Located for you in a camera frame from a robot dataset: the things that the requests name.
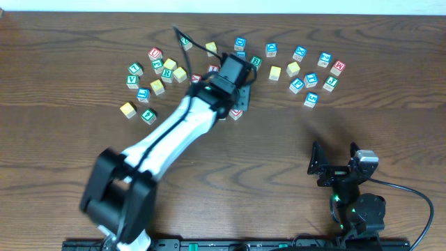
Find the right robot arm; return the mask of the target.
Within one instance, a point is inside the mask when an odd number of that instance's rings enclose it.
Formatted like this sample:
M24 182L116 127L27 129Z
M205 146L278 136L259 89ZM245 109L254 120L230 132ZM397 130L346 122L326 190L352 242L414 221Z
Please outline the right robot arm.
M347 165L331 165L322 146L314 142L307 173L318 176L317 186L332 188L330 210L342 228L336 245L345 250L383 250L379 232L385 228L385 199L359 189L376 171L378 157L354 142L350 155Z

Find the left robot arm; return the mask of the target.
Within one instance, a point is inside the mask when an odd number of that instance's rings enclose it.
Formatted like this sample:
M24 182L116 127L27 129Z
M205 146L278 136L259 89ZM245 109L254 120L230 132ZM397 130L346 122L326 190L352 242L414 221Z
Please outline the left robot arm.
M79 209L105 234L109 250L147 250L157 184L176 158L240 100L257 67L223 54L221 68L191 84L175 111L151 134L121 153L105 149L96 159Z

